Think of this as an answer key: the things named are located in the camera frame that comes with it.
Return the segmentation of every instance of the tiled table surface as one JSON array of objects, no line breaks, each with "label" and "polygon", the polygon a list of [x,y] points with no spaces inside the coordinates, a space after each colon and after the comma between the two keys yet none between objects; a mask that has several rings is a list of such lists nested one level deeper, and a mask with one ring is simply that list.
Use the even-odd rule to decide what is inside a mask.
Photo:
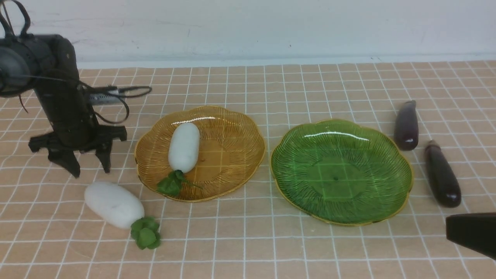
[{"label": "tiled table surface", "polygon": [[[32,154],[31,136],[50,130],[39,102],[0,100],[0,278],[5,279],[324,279],[489,278],[495,262],[445,239],[444,218],[496,210],[496,62],[287,65],[193,69],[82,70],[93,85],[153,85],[129,99],[128,141],[115,141],[112,171],[77,155],[71,178]],[[330,226],[301,214],[275,189],[270,150],[295,125],[342,118],[391,135],[395,111],[417,101],[420,143],[406,152],[415,170],[408,206],[388,221]],[[255,176],[218,200],[180,203],[142,187],[132,151],[163,115],[204,104],[250,115],[268,145]],[[122,117],[119,105],[98,107]],[[464,194],[440,208],[423,169],[423,147],[438,141]],[[118,182],[161,217],[163,244],[140,251],[129,232],[83,206],[95,180]]]}]

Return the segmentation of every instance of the robotic arm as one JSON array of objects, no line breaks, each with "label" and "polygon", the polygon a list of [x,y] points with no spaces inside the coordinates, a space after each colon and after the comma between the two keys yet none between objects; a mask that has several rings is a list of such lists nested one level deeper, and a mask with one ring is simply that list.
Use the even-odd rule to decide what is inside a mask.
[{"label": "robotic arm", "polygon": [[[4,7],[6,0],[0,0]],[[19,7],[24,17],[24,27],[16,36],[10,20],[0,14],[5,37],[0,39],[0,97],[18,97],[33,89],[53,131],[32,137],[29,148],[38,152],[48,150],[48,160],[57,164],[74,177],[80,175],[80,166],[74,151],[81,153],[95,150],[106,173],[110,172],[110,153],[114,139],[127,140],[124,126],[98,123],[97,117],[110,124],[119,124],[129,116],[129,107],[122,98],[141,97],[151,92],[149,86],[93,88],[79,80],[76,54],[71,42],[61,35],[33,35],[27,33],[31,20],[24,6]],[[134,96],[121,95],[127,91],[146,89]],[[126,108],[126,118],[120,122],[103,119],[93,109],[92,94],[118,98]]]}]

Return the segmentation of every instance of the green glass plate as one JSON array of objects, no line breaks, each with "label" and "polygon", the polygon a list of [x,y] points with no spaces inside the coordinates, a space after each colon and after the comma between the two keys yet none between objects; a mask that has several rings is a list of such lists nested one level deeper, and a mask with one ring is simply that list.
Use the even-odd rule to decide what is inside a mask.
[{"label": "green glass plate", "polygon": [[413,169],[381,132],[332,119],[303,124],[284,135],[270,158],[283,197],[327,223],[357,226],[400,212]]}]

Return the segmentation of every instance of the plate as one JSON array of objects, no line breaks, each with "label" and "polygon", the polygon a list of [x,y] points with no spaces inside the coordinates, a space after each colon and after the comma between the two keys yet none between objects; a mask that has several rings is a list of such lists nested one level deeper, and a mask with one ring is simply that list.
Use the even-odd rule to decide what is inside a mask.
[{"label": "plate", "polygon": [[412,166],[388,136],[340,119],[289,130],[270,167],[279,192],[292,205],[347,226],[398,214],[414,179]]},{"label": "plate", "polygon": [[[156,191],[157,183],[172,171],[168,163],[172,134],[182,123],[200,131],[198,162],[176,197]],[[265,141],[247,115],[216,106],[202,106],[161,118],[137,143],[134,158],[141,182],[169,199],[199,202],[217,198],[244,185],[262,163]]]}]

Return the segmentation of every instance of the white wall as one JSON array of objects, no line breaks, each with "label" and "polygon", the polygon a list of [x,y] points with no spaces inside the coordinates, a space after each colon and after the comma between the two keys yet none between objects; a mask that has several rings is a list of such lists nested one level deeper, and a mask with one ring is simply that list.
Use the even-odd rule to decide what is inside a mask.
[{"label": "white wall", "polygon": [[30,31],[69,38],[80,62],[496,54],[496,0],[21,2]]}]

